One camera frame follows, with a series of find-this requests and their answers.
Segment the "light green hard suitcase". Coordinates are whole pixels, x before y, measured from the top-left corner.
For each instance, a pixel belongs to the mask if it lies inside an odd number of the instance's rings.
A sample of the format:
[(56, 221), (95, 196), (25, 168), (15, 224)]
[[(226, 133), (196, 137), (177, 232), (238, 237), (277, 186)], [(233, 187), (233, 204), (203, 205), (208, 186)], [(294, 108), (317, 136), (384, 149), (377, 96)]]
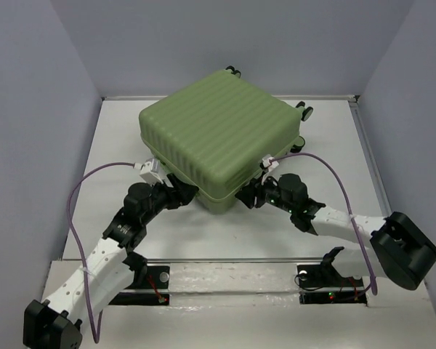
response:
[(203, 206), (222, 214), (260, 175), (265, 156), (304, 146), (300, 126), (312, 112), (250, 84), (230, 65), (141, 110), (140, 135), (166, 170), (198, 187)]

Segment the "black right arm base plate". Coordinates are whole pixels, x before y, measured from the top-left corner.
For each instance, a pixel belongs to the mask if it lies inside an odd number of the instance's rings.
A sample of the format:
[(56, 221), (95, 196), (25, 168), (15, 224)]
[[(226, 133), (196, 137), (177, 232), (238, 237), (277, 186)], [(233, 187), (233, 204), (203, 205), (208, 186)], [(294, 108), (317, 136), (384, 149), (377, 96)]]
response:
[(331, 265), (297, 265), (294, 283), (302, 305), (367, 304), (363, 280), (342, 277)]

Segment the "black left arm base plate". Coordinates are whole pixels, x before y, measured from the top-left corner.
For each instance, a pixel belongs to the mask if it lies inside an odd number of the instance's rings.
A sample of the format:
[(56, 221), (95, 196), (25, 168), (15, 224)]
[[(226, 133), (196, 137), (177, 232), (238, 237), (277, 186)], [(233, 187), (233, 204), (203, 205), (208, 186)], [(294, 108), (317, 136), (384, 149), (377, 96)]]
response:
[(149, 265), (146, 274), (134, 274), (134, 281), (109, 303), (117, 306), (168, 306), (170, 267)]

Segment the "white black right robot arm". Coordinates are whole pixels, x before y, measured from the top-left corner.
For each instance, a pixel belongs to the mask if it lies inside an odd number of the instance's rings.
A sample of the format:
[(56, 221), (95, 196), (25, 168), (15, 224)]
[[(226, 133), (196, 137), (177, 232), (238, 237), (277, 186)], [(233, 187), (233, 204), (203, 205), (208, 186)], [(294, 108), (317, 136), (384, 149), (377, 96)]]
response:
[(296, 174), (253, 179), (235, 196), (249, 209), (270, 204), (288, 212), (291, 223), (301, 232), (358, 244), (358, 257), (345, 248), (326, 254), (328, 262), (320, 267), (326, 284), (374, 273), (415, 290), (436, 263), (436, 246), (406, 214), (366, 217), (333, 209), (310, 198), (307, 186)]

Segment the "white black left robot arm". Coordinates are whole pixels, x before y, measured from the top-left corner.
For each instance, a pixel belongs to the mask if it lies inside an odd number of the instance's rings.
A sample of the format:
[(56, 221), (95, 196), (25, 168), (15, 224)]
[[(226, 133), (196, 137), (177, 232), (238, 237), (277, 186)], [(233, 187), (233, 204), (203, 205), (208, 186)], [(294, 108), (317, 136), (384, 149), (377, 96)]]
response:
[(198, 188), (168, 174), (168, 182), (131, 185), (123, 206), (81, 266), (62, 286), (24, 311), (23, 344), (27, 348), (79, 348), (84, 333), (100, 338), (103, 310), (128, 286), (145, 282), (147, 260), (135, 252), (147, 225), (163, 210), (187, 206)]

